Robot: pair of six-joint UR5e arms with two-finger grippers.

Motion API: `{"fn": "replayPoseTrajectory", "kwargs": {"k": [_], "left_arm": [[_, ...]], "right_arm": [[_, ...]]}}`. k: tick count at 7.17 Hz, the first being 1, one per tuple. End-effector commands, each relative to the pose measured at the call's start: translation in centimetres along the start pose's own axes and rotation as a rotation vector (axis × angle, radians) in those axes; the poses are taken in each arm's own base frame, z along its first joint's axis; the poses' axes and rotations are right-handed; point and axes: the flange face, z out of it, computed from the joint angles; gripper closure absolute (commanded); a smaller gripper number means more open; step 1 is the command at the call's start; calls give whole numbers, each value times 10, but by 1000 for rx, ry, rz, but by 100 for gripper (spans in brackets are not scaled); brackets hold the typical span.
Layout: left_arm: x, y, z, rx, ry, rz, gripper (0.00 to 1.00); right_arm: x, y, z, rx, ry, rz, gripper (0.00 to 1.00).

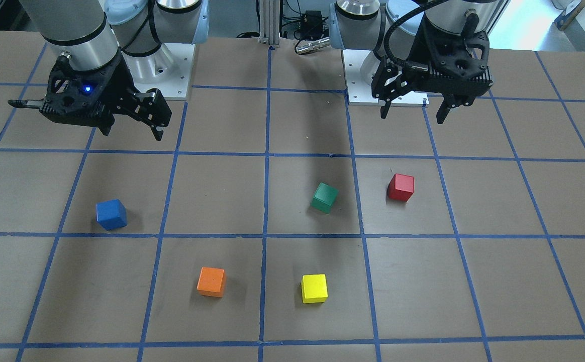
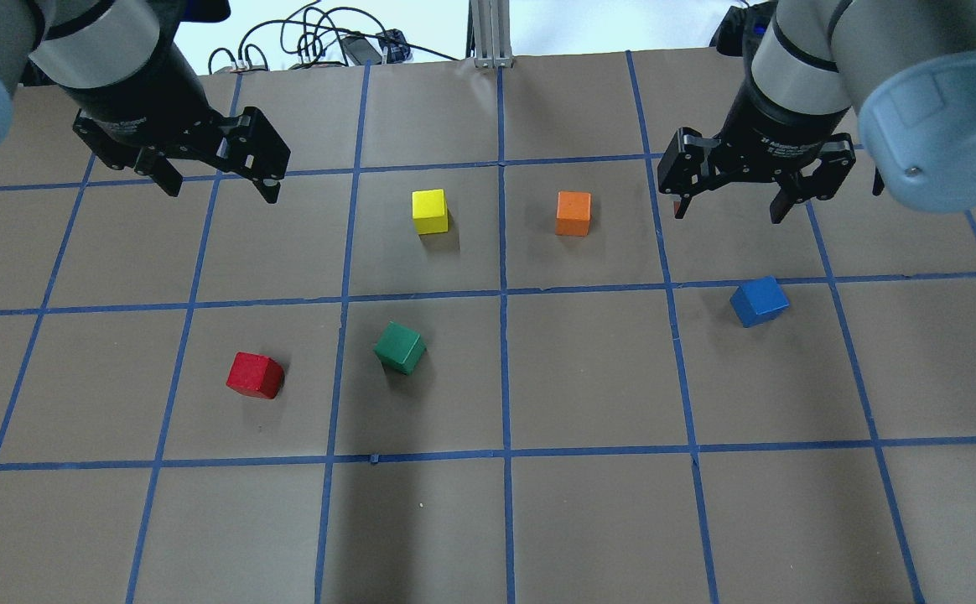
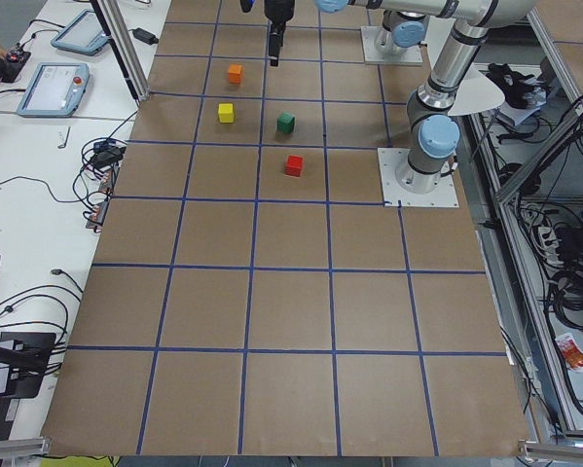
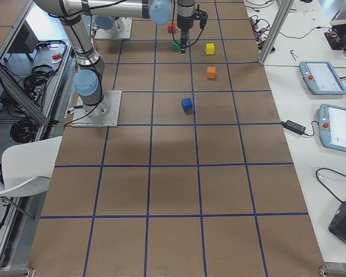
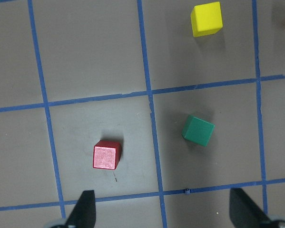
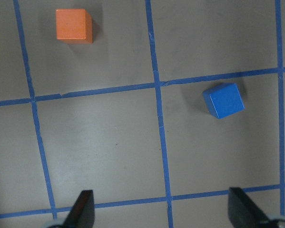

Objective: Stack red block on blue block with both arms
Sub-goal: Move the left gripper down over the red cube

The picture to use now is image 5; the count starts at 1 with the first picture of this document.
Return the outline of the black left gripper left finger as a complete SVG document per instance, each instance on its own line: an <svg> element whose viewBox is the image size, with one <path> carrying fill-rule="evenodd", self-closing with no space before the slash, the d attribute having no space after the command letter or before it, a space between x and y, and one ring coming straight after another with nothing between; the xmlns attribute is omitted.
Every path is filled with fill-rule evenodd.
<svg viewBox="0 0 285 228"><path fill-rule="evenodd" d="M95 226L94 190L85 190L82 192L65 226L67 228L93 228Z"/></svg>

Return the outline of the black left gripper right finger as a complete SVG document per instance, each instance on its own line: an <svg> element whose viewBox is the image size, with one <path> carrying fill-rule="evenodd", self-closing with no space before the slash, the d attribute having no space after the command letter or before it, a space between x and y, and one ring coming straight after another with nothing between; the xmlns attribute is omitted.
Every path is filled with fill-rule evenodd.
<svg viewBox="0 0 285 228"><path fill-rule="evenodd" d="M241 188L230 190L229 217L235 228L266 228L272 222Z"/></svg>

